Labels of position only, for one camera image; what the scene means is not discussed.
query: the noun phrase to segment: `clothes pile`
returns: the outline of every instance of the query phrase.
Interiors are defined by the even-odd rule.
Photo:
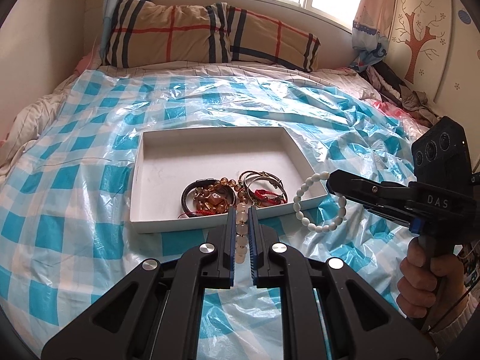
[[[384,102],[404,109],[421,125],[430,128],[440,120],[429,107],[425,92],[412,91],[385,62],[368,66],[361,76],[380,93]]]

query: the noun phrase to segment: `camera lens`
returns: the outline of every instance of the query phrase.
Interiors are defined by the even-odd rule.
[[[415,163],[420,166],[423,162],[423,154],[421,151],[417,151],[417,155],[415,156]]]
[[[437,156],[437,147],[435,146],[435,142],[431,140],[427,143],[425,153],[429,161],[433,161],[435,159],[435,157]]]
[[[446,132],[444,132],[442,135],[440,135],[440,147],[442,148],[442,150],[447,150],[449,146],[450,137]]]

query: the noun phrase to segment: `metal screw head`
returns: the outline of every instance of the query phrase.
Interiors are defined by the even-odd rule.
[[[285,244],[282,244],[281,242],[278,242],[272,245],[272,250],[275,253],[283,253],[287,251],[287,246]]]
[[[154,259],[146,259],[143,264],[142,268],[146,271],[153,271],[153,269],[157,269],[158,263]]]
[[[213,246],[212,244],[201,244],[200,245],[200,251],[202,253],[205,253],[205,254],[208,254],[208,253],[211,253],[215,250],[215,246]]]
[[[329,259],[328,265],[332,269],[340,269],[343,267],[343,261],[338,258]]]

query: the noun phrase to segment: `sleeve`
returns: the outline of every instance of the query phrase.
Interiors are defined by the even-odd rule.
[[[477,305],[478,301],[469,294],[469,301],[467,302],[465,309],[457,317],[457,319],[455,319],[446,328],[438,332],[430,333],[430,336],[434,340],[440,353],[445,352],[448,346],[457,338],[462,329],[467,325],[472,314],[475,312]]]

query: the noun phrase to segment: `white bead bracelet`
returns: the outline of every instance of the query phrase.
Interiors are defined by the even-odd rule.
[[[317,233],[328,233],[329,231],[336,230],[337,227],[341,225],[343,218],[345,218],[345,215],[347,214],[347,209],[345,208],[347,205],[347,199],[343,195],[337,195],[340,209],[330,225],[317,226],[315,223],[310,223],[310,220],[303,215],[302,211],[300,211],[300,201],[302,200],[304,193],[308,191],[308,188],[320,180],[328,180],[329,177],[330,173],[328,172],[315,173],[312,177],[309,177],[305,180],[305,183],[302,184],[300,189],[297,191],[297,195],[293,198],[293,210],[296,212],[295,216],[297,219],[301,221],[302,225],[306,226],[308,230],[316,231]]]

